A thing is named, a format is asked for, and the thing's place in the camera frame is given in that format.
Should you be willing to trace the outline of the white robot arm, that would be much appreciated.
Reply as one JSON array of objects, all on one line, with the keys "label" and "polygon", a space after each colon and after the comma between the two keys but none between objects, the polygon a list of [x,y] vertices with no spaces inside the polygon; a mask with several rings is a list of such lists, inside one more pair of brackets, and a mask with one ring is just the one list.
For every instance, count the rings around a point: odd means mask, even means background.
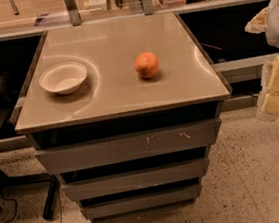
[{"label": "white robot arm", "polygon": [[[245,27],[247,33],[266,34],[268,45],[279,48],[279,0],[271,0]],[[279,53],[265,61],[261,72],[261,87],[257,100],[257,118],[273,122],[279,117]]]}]

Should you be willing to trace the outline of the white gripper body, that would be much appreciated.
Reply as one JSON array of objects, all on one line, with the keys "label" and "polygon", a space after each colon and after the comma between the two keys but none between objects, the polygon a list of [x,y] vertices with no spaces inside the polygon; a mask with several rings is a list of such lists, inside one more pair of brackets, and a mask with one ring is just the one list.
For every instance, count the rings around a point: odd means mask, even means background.
[{"label": "white gripper body", "polygon": [[257,118],[260,121],[273,122],[279,117],[279,95],[272,95],[268,91],[270,76],[273,71],[273,60],[267,60],[262,66],[261,91],[257,100]]}]

